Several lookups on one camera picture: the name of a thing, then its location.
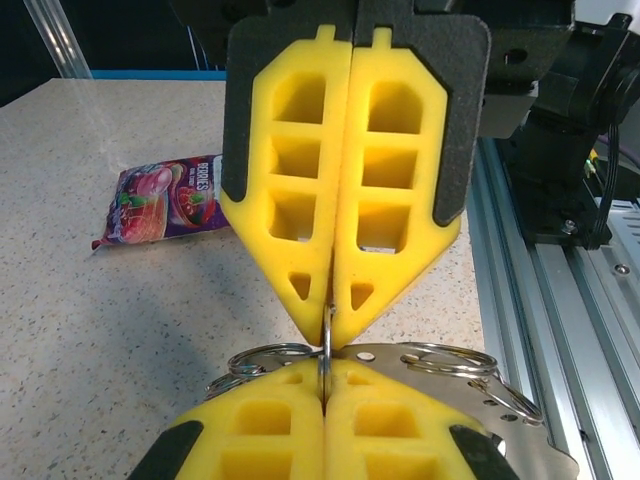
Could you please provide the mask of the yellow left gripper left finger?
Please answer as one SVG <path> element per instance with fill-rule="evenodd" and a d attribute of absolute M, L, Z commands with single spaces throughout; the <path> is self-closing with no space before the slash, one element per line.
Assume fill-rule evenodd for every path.
<path fill-rule="evenodd" d="M 322 479 L 317 361 L 295 362 L 187 411 L 131 479 Z"/>

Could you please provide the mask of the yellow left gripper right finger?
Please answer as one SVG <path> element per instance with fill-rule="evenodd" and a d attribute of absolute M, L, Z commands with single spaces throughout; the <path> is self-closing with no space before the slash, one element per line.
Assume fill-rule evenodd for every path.
<path fill-rule="evenodd" d="M 516 479 L 476 419 L 362 364 L 335 360 L 327 479 Z"/>

